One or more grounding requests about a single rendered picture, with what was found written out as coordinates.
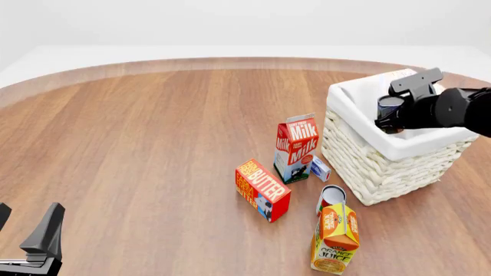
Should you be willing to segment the red and white tin can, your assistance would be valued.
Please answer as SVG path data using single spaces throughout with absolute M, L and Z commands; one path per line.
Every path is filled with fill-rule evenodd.
M 338 204 L 340 202 L 346 203 L 346 193 L 339 186 L 325 186 L 318 200 L 318 204 L 316 206 L 316 215 L 321 215 L 321 210 L 324 207 L 332 206 Z

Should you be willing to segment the orange juice carton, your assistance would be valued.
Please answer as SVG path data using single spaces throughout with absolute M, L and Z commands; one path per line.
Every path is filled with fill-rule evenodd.
M 311 240 L 311 268 L 341 275 L 359 247 L 356 213 L 344 203 L 324 207 Z

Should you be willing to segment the dark blue soup can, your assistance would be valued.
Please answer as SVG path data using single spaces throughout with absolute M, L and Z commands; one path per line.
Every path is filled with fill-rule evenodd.
M 393 96 L 382 96 L 377 101 L 377 118 L 379 120 L 387 117 L 391 112 L 398 110 L 404 104 L 404 99 Z

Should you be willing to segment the red and white milk carton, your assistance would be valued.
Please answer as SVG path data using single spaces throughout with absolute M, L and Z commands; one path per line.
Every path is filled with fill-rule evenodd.
M 284 184 L 309 177 L 318 133 L 313 113 L 290 117 L 278 125 L 274 167 Z

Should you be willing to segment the small blue and white box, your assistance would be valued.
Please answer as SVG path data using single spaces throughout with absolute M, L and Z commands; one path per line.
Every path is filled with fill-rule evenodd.
M 327 182 L 331 176 L 331 169 L 317 156 L 313 156 L 311 172 L 315 174 L 322 182 Z

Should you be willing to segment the white woven basket with liner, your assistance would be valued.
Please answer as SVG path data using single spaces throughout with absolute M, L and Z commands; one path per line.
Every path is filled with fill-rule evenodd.
M 403 130 L 374 124 L 377 100 L 410 68 L 332 84 L 321 153 L 359 201 L 373 205 L 435 183 L 479 135 L 465 128 Z

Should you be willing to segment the flat plate on black stalk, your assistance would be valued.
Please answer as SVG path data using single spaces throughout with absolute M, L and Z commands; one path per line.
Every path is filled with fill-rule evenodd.
M 409 94 L 413 100 L 434 96 L 437 92 L 433 85 L 442 79 L 443 73 L 441 70 L 439 68 L 432 68 L 392 81 L 388 93 L 394 97 L 402 97 Z

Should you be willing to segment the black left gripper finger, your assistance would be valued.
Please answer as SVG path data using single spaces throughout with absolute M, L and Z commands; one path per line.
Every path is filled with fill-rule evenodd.
M 65 208 L 58 202 L 51 204 L 35 230 L 21 244 L 26 261 L 44 261 L 46 258 L 62 259 L 61 229 Z
M 5 226 L 11 213 L 12 209 L 4 202 L 0 202 L 0 231 Z

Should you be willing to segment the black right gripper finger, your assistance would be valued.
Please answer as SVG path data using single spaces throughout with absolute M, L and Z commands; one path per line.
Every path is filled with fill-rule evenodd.
M 398 125 L 398 117 L 396 112 L 378 117 L 374 123 L 377 128 L 387 134 L 401 133 L 404 130 Z

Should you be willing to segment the red and orange butter box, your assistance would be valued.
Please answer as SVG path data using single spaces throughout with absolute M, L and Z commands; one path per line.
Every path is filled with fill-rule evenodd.
M 288 211 L 291 190 L 254 158 L 236 168 L 236 190 L 268 222 Z

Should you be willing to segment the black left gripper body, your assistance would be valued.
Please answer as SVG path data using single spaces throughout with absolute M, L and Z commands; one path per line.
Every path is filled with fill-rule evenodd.
M 0 259 L 0 276 L 58 276 L 62 261 L 46 254 L 26 255 L 26 259 Z

